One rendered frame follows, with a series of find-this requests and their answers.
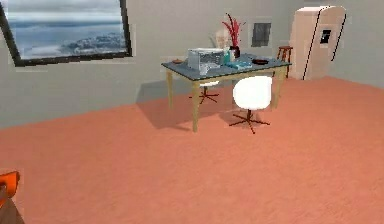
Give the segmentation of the white swivel chair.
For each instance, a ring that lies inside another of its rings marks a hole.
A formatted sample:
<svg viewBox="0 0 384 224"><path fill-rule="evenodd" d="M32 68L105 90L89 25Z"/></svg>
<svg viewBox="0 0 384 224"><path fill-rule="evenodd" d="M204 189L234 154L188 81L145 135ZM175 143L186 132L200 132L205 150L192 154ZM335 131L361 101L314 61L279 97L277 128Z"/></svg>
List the white swivel chair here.
<svg viewBox="0 0 384 224"><path fill-rule="evenodd" d="M254 76L239 80L232 91L234 103L247 111L246 116L235 114L240 121L232 126L247 123L252 133L255 133L253 123L268 125L268 122L253 119L253 111L266 109L272 101L272 78Z"/></svg>
<svg viewBox="0 0 384 224"><path fill-rule="evenodd" d="M207 83L199 84L199 87L202 88L201 94L199 96L200 103L203 103L205 99L210 99L211 101L215 102L215 97L217 97L218 94L210 94L208 92L208 88L216 86L218 84L219 84L218 81L213 81L213 82L207 82Z"/></svg>

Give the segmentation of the blue top wooden table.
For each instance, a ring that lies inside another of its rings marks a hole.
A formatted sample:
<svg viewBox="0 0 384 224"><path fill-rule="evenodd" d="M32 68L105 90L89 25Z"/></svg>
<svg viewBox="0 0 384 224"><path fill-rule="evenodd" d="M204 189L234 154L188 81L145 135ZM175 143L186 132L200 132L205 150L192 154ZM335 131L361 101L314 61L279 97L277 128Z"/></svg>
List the blue top wooden table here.
<svg viewBox="0 0 384 224"><path fill-rule="evenodd" d="M186 62L180 64L174 64L173 62L162 63L162 66L166 68L167 87L168 87L168 105L173 106L173 84L172 75L177 74L186 80L191 82L191 94L192 94L192 130L196 132L198 130L199 119L199 94L200 85L214 81L226 81L243 79L247 77L257 76L265 73L275 73L277 81L276 88L274 90L274 98L272 100L272 107L276 108L280 98L280 90L283 81L286 78L288 67L290 62L284 62L281 60L267 59L266 65L253 65L251 68L237 70L228 66L221 66L220 68L209 69L206 75L201 75L196 69L192 69Z"/></svg>

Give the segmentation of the silver box appliance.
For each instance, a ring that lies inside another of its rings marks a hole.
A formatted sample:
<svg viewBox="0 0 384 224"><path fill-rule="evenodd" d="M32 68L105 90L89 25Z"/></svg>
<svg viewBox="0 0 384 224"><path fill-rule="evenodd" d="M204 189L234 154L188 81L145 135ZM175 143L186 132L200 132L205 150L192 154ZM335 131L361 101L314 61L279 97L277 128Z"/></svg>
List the silver box appliance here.
<svg viewBox="0 0 384 224"><path fill-rule="evenodd" d="M223 64L224 50L221 48L194 48L188 50L187 64L200 70L204 65L219 68Z"/></svg>

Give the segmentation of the teal book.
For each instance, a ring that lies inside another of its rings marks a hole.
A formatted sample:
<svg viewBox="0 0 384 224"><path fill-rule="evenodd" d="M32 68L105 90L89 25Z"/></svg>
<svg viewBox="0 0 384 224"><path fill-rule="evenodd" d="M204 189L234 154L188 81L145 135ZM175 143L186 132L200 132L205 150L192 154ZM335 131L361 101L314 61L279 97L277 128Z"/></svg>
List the teal book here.
<svg viewBox="0 0 384 224"><path fill-rule="evenodd" d="M233 62L228 62L227 66L233 69L243 70L243 69L250 69L252 67L252 64L245 61L233 61Z"/></svg>

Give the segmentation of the pale glass vase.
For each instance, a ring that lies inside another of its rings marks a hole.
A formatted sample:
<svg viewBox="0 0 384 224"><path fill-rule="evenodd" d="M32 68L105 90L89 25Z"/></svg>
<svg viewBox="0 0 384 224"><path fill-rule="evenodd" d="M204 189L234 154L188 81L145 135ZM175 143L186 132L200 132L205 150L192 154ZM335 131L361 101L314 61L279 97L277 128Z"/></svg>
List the pale glass vase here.
<svg viewBox="0 0 384 224"><path fill-rule="evenodd" d="M227 29L216 31L210 39L215 48L225 49L230 45L230 34Z"/></svg>

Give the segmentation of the red plant in black vase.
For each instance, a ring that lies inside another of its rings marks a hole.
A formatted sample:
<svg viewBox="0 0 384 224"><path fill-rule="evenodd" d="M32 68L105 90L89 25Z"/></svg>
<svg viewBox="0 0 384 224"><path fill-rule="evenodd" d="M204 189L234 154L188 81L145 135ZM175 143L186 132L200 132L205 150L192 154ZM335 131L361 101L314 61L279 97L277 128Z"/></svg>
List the red plant in black vase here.
<svg viewBox="0 0 384 224"><path fill-rule="evenodd" d="M230 40L232 45L230 46L230 49L234 51L234 57L239 58L240 57L240 47L239 47L239 35L241 28L245 25L245 23L239 22L236 18L231 16L229 13L227 13L228 22L223 21L222 24L227 28Z"/></svg>

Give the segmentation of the small grey framed picture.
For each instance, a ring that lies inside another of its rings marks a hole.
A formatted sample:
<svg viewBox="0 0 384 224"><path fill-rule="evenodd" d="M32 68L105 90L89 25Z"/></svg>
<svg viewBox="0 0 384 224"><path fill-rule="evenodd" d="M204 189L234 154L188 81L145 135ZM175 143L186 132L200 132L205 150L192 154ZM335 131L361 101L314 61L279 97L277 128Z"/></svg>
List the small grey framed picture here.
<svg viewBox="0 0 384 224"><path fill-rule="evenodd" d="M253 25L252 47L264 47L269 44L270 23L255 23Z"/></svg>

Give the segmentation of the brown wooden stool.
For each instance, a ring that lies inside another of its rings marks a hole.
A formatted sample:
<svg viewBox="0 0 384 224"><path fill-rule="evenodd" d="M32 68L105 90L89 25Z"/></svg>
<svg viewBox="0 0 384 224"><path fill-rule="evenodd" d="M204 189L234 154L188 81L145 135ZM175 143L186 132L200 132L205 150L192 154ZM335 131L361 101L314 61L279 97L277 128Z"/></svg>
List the brown wooden stool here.
<svg viewBox="0 0 384 224"><path fill-rule="evenodd" d="M292 50L293 48L291 46L280 46L277 52L277 59L290 63Z"/></svg>

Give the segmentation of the beige fridge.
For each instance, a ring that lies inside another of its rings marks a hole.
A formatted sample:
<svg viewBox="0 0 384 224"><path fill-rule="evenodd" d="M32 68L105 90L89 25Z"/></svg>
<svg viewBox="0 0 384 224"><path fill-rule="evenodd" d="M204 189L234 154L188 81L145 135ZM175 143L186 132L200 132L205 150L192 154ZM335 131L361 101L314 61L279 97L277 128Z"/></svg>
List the beige fridge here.
<svg viewBox="0 0 384 224"><path fill-rule="evenodd" d="M289 45L293 48L289 76L302 80L318 10L322 8L305 80L328 74L346 9L343 6L302 7L294 14Z"/></svg>

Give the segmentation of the black framed sky picture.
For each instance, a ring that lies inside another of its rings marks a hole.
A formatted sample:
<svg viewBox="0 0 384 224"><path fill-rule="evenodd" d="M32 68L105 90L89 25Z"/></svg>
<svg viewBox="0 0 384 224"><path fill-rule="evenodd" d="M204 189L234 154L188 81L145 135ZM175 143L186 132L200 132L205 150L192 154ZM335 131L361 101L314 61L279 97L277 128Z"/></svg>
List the black framed sky picture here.
<svg viewBox="0 0 384 224"><path fill-rule="evenodd" d="M17 67L132 55L126 0L0 0L0 30Z"/></svg>

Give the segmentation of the orange chair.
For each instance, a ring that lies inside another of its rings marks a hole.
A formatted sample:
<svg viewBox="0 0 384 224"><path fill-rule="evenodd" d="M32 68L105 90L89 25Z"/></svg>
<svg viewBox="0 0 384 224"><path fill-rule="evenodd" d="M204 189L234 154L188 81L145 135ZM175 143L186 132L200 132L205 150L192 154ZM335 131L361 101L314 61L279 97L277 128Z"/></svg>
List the orange chair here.
<svg viewBox="0 0 384 224"><path fill-rule="evenodd" d="M0 175L0 208L16 194L19 181L20 173L18 171Z"/></svg>

